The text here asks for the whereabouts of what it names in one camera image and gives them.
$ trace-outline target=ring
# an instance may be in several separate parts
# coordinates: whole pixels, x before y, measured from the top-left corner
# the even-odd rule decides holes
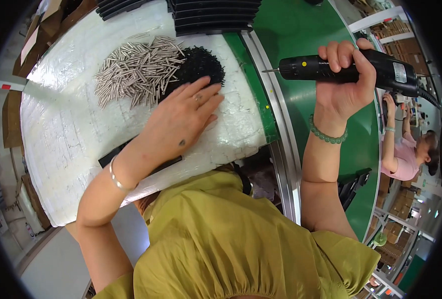
[[[202,99],[203,98],[203,96],[201,95],[201,94],[195,94],[194,96],[193,96],[193,99],[197,102],[199,99]]]

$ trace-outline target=yellow blouse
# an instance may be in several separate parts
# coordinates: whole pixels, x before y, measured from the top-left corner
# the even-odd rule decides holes
[[[104,298],[347,298],[380,255],[330,231],[309,232],[240,178],[210,171],[160,193],[145,211],[150,246]]]

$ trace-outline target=woman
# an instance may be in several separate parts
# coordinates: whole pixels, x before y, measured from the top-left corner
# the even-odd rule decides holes
[[[387,103],[386,134],[382,141],[381,172],[401,181],[410,181],[416,176],[421,164],[426,164],[431,176],[436,174],[439,166],[438,137],[433,130],[428,130],[417,141],[411,135],[409,120],[411,109],[404,117],[402,126],[403,137],[394,141],[396,105],[392,96],[385,93],[382,97]]]
[[[357,44],[372,48],[365,39]],[[352,60],[360,72],[357,83],[316,84],[316,134],[340,138],[348,118],[371,103],[376,71],[347,41],[321,46],[319,55],[334,72]],[[314,133],[300,182],[303,227],[269,200],[243,194],[232,171],[210,171],[163,190],[141,209],[150,246],[133,269],[110,221],[129,190],[216,120],[223,96],[219,84],[203,89],[209,81],[170,94],[111,171],[105,167],[86,189],[77,240],[97,298],[347,298],[359,292],[380,255],[357,241],[339,201],[341,145]]]

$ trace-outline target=green jade bracelet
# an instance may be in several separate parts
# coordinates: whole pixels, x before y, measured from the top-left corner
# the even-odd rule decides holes
[[[332,144],[340,144],[341,142],[344,142],[345,139],[347,138],[347,128],[344,130],[344,134],[341,137],[338,137],[338,138],[330,137],[330,136],[327,136],[327,135],[323,134],[314,125],[314,115],[313,114],[311,114],[311,116],[309,117],[309,127],[311,129],[311,132],[314,133],[314,135],[316,135],[320,139],[322,139],[322,140],[324,140],[326,142],[330,142]]]

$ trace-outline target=silver bangle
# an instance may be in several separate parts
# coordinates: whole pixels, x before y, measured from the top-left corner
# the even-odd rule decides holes
[[[126,188],[126,187],[124,187],[119,181],[118,181],[118,179],[116,178],[116,176],[115,176],[115,174],[113,173],[113,161],[115,161],[115,158],[117,157],[118,155],[115,155],[114,157],[113,157],[113,159],[111,159],[111,162],[110,162],[110,176],[111,176],[111,179],[113,180],[113,183],[115,183],[115,185],[119,188],[119,189],[121,189],[122,191],[124,191],[124,192],[131,192],[131,191],[133,191],[136,187],[138,187],[138,184],[136,184],[136,186],[134,186],[134,188]]]

